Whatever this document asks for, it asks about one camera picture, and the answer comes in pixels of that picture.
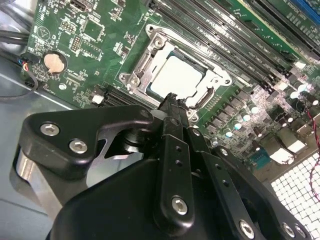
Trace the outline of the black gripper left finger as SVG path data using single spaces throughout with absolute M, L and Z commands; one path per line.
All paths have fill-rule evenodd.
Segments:
M 179 100 L 35 113 L 22 124 L 15 171 L 53 222 L 75 196 L 132 164 L 155 160 L 153 217 L 164 232 L 195 221 L 190 147 Z

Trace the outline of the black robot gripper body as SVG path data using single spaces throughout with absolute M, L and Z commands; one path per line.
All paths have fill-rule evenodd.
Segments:
M 156 225 L 158 163 L 134 163 L 73 197 L 55 218 L 52 240 L 169 240 Z M 182 240 L 239 240 L 231 229 L 213 186 L 192 175 L 195 220 Z

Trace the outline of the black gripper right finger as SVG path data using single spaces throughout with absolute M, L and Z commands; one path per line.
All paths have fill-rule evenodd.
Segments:
M 190 148 L 195 221 L 184 240 L 310 240 L 308 230 L 225 147 L 209 148 L 178 101 Z

